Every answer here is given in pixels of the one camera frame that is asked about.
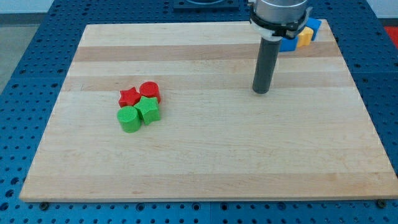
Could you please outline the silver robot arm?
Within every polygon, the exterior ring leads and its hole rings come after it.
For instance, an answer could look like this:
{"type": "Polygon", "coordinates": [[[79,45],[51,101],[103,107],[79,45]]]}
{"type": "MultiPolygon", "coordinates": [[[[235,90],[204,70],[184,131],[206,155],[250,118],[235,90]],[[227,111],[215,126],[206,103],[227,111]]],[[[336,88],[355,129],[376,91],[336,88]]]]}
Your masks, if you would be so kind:
{"type": "Polygon", "coordinates": [[[253,29],[270,42],[298,36],[313,9],[308,0],[253,0],[249,8],[253,29]]]}

